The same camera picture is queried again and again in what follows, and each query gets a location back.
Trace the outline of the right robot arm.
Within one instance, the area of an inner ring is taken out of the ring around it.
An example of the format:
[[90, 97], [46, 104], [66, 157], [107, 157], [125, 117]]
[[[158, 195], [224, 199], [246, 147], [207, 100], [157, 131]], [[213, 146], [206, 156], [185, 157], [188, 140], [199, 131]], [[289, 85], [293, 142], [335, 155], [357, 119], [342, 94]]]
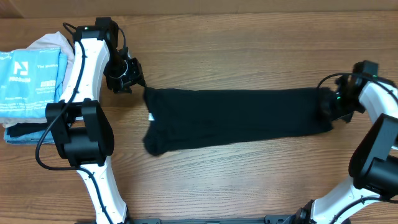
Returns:
[[376, 62], [363, 60], [350, 73], [336, 73], [336, 91], [319, 95], [322, 115], [349, 123], [368, 113], [372, 126], [349, 162], [349, 176], [322, 198], [309, 201], [285, 223], [349, 223], [372, 203], [397, 203], [397, 85], [378, 75]]

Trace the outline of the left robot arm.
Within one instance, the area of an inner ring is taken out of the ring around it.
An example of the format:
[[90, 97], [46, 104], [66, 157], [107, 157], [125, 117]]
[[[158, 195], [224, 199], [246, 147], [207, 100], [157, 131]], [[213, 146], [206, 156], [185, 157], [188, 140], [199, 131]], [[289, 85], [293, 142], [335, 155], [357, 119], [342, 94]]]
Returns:
[[119, 193], [111, 165], [114, 134], [99, 102], [102, 82], [115, 94], [131, 93], [131, 86], [146, 86], [138, 59], [124, 45], [123, 30], [110, 17], [98, 17], [92, 26], [64, 23], [74, 42], [75, 59], [67, 87], [59, 102], [45, 109], [48, 126], [62, 159], [86, 185], [95, 208], [95, 223], [130, 223], [128, 207]]

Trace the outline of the black t-shirt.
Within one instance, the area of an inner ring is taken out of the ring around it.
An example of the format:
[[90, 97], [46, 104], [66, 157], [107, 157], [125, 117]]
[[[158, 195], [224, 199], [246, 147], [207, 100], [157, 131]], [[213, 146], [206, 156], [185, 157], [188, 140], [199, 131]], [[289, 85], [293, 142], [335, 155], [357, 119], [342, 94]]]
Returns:
[[143, 143], [168, 151], [329, 132], [316, 88], [288, 90], [181, 90], [146, 88], [152, 115]]

